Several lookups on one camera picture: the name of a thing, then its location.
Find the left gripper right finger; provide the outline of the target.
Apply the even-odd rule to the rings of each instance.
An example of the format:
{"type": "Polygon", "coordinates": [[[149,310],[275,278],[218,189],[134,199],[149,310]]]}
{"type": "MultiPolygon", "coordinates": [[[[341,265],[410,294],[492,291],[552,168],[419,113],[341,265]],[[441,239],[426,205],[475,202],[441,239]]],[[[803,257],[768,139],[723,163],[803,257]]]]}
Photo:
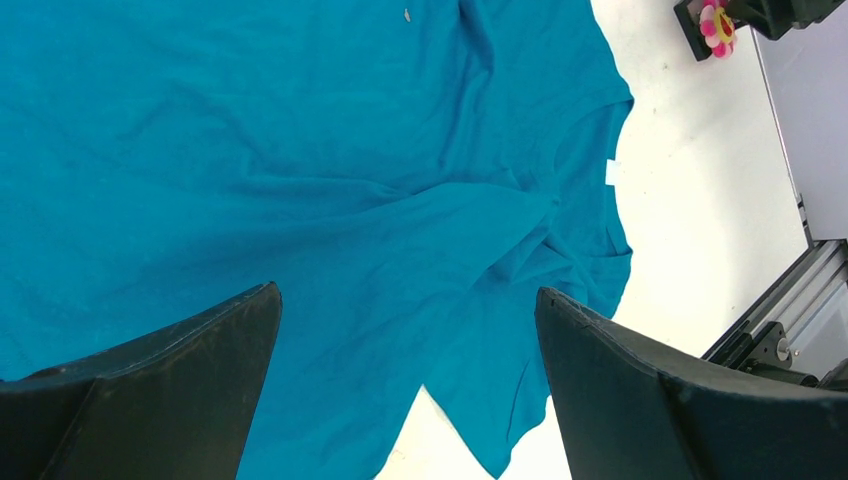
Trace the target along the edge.
{"type": "Polygon", "coordinates": [[[758,357],[683,353],[567,295],[535,322],[575,479],[843,479],[847,368],[823,378],[758,357]]]}

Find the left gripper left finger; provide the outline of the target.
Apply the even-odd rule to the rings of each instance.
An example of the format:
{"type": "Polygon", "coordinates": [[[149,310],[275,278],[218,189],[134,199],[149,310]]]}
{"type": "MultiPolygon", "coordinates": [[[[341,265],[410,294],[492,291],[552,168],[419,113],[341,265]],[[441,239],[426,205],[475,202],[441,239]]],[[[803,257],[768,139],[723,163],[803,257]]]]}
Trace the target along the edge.
{"type": "Polygon", "coordinates": [[[276,343],[276,284],[1,386],[5,479],[232,479],[276,343]]]}

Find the blue t-shirt garment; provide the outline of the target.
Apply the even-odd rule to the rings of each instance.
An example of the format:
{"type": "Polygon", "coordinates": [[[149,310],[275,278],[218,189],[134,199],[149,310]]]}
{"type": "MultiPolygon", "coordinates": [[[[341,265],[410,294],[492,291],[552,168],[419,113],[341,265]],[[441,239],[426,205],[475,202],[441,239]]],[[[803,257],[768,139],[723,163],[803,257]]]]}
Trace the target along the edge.
{"type": "Polygon", "coordinates": [[[537,291],[628,281],[633,103],[587,1],[5,1],[1,375],[273,281],[241,478],[371,479],[420,389],[500,476],[537,291]]]}

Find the aluminium side rail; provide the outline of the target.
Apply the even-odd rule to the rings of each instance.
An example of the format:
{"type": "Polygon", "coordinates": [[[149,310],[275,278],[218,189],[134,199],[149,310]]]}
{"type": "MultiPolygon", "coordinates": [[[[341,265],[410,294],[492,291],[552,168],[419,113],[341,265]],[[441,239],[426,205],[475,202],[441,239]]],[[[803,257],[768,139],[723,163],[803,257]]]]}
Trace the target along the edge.
{"type": "Polygon", "coordinates": [[[816,242],[703,354],[725,368],[847,391],[847,242],[816,242]]]}

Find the black square frame stand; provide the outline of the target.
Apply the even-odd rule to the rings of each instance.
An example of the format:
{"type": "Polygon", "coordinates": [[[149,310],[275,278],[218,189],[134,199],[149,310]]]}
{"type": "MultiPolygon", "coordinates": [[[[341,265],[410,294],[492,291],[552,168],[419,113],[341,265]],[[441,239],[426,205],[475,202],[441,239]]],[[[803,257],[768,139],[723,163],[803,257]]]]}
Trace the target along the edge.
{"type": "MultiPolygon", "coordinates": [[[[698,26],[699,10],[705,0],[681,0],[673,7],[694,58],[704,61],[712,55],[698,26]]],[[[791,30],[803,30],[822,23],[844,0],[726,0],[727,14],[737,31],[743,27],[777,41],[791,30]]]]}

